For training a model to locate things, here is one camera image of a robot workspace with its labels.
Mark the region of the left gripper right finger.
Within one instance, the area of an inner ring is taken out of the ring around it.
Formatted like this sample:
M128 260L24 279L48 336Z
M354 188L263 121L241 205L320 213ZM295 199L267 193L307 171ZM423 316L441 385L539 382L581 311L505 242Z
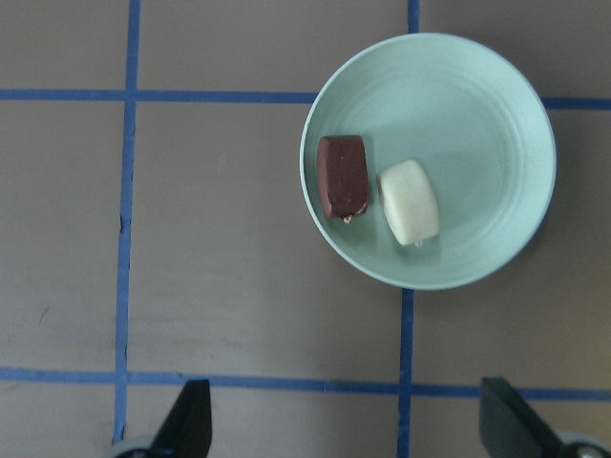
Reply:
M502 377L481 379L479 437L489 457L567 457L566 445Z

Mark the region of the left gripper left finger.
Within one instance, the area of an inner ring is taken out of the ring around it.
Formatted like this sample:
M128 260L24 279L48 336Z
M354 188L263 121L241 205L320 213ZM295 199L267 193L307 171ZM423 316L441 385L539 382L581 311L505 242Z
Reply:
M156 457L205 458L211 444L209 381L188 381L153 439L153 452Z

